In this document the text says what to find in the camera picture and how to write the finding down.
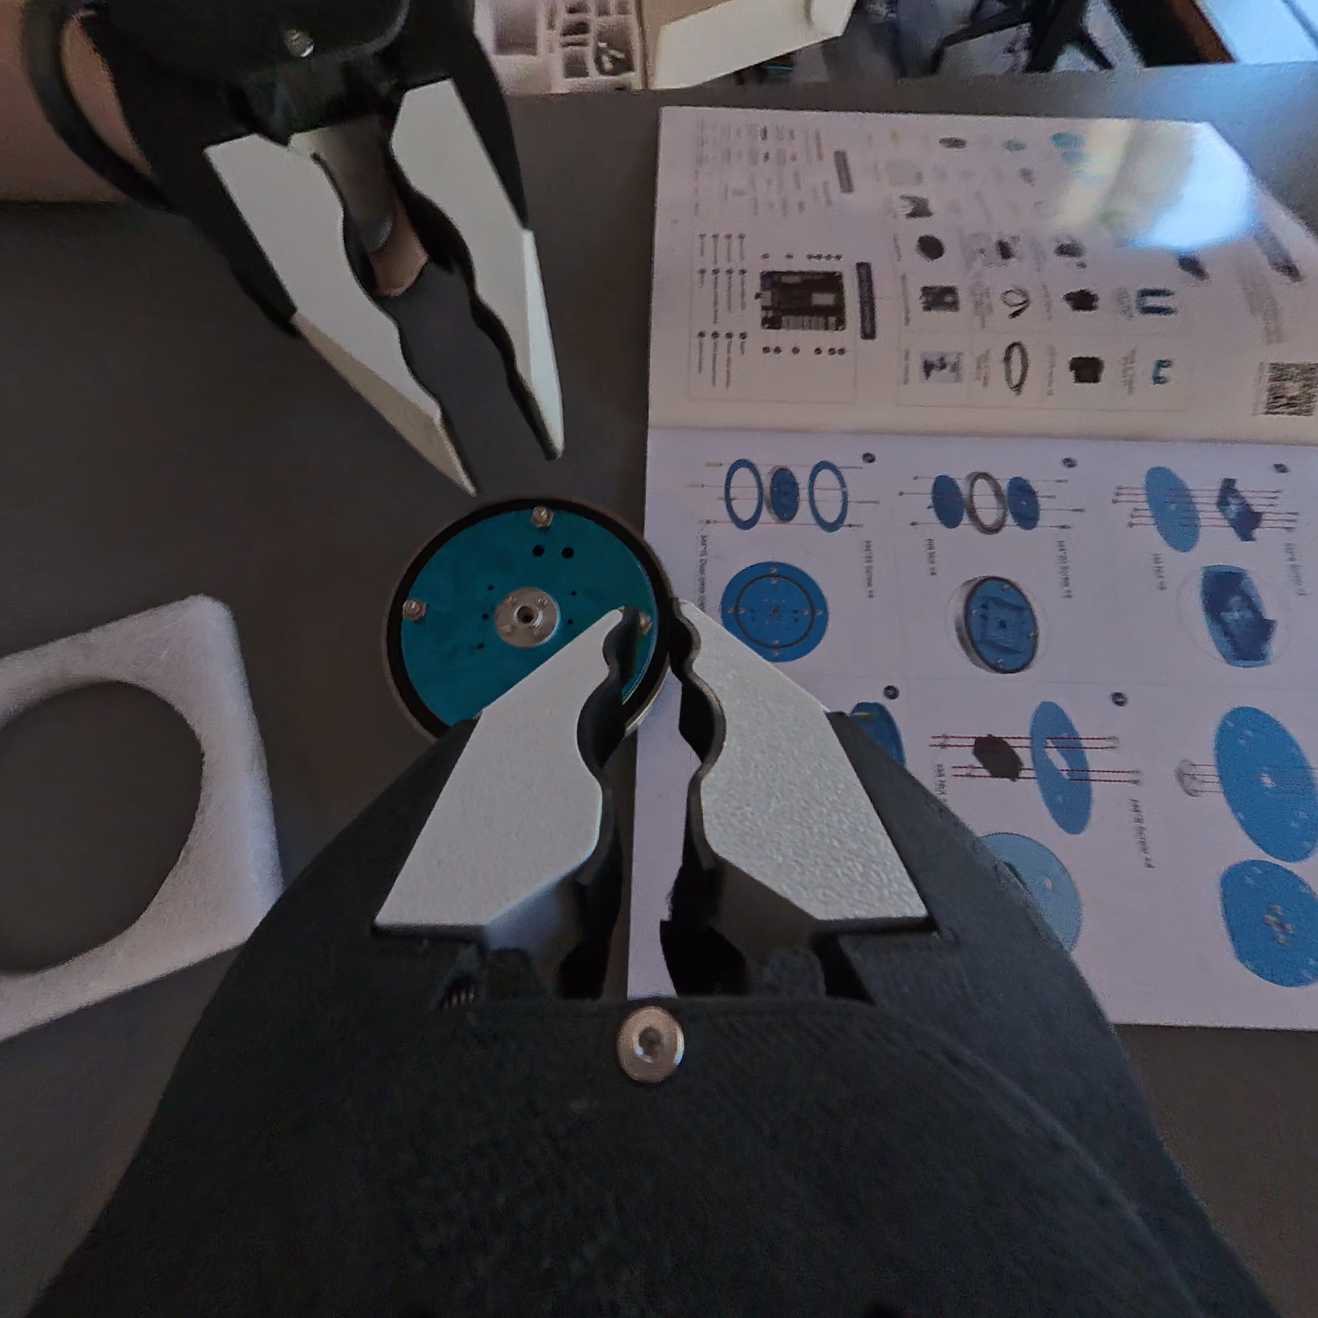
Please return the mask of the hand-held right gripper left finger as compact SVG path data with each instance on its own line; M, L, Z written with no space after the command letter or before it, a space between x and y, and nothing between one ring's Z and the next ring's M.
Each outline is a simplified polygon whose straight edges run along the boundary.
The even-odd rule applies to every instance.
M607 917L617 812L605 766L626 737L617 607L491 704L398 871L375 927L468 942L588 942Z

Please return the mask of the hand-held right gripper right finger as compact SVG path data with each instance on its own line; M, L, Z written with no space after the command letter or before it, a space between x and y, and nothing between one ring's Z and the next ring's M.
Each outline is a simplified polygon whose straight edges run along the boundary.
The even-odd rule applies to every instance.
M931 913L830 712L690 601L673 603L685 791L667 931L739 954L927 927Z

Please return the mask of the white box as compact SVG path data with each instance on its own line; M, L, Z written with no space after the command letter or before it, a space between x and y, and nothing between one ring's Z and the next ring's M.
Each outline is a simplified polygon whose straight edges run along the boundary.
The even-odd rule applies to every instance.
M648 86L689 89L840 37L855 2L638 2Z

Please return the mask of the printed cardboard box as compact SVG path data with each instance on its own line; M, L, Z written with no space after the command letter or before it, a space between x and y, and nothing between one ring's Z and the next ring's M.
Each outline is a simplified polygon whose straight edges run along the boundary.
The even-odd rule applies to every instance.
M638 2L473 2L471 18L508 95L648 86Z

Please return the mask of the person's left hand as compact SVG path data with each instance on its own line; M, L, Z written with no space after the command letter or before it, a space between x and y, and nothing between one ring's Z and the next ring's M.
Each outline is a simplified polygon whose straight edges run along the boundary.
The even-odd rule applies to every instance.
M24 4L2 4L2 200L35 204L113 204L121 194L90 171L49 124L24 66ZM105 60L72 27L62 62L74 103L97 136L142 175L150 165L124 120Z

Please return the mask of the blue round disc with bearing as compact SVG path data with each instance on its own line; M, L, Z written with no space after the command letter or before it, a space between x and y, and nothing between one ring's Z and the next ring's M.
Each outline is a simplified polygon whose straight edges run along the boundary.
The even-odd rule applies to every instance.
M630 607L638 634L621 696L632 731L667 675L671 584L625 522L582 502L479 506L407 566L386 619L388 671L427 733L477 717L601 617Z

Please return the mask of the dark desk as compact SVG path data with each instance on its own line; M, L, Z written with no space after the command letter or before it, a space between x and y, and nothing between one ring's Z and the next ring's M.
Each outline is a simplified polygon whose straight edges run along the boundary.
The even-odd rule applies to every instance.
M568 421L545 464L460 340L485 497L640 529L661 107L1212 122L1317 225L1317 64L731 88L512 105ZM411 555L470 506L202 239L134 208L2 212L2 654L188 595L233 613L297 876L427 747L384 673ZM2 1314L90 1231L231 956L2 1043ZM1169 1142L1287 1316L1317 1314L1317 1035L1125 1030Z

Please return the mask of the white foam pad with hole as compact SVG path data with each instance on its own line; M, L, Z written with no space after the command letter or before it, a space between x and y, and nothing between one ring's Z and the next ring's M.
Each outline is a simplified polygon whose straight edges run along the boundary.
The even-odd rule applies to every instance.
M2 659L2 723L92 685L142 688L200 743L200 803L179 859L124 933L51 969L2 973L2 1039L239 948L283 890L272 785L231 611L208 595Z

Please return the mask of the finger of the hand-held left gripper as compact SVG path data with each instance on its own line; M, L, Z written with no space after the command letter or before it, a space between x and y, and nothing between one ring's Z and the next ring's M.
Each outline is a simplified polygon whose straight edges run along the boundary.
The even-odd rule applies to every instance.
M254 134L210 146L206 157L287 291L293 328L423 460L475 497L440 403L415 380L396 322L355 276L330 175Z
M406 91L390 146L406 181L454 229L473 316L497 341L508 386L543 452L566 446L563 386L532 227L450 80Z

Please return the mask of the black chair legs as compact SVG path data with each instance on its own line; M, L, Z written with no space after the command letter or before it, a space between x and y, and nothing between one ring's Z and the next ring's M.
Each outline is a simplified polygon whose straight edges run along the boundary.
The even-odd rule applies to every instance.
M888 2L900 76L1231 64L1198 2Z

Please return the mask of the printed instruction manual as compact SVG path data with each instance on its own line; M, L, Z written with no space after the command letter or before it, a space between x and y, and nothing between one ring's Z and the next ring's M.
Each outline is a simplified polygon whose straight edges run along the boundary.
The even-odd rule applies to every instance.
M1317 235L1216 128L663 109L646 535L1117 1024L1317 1030Z

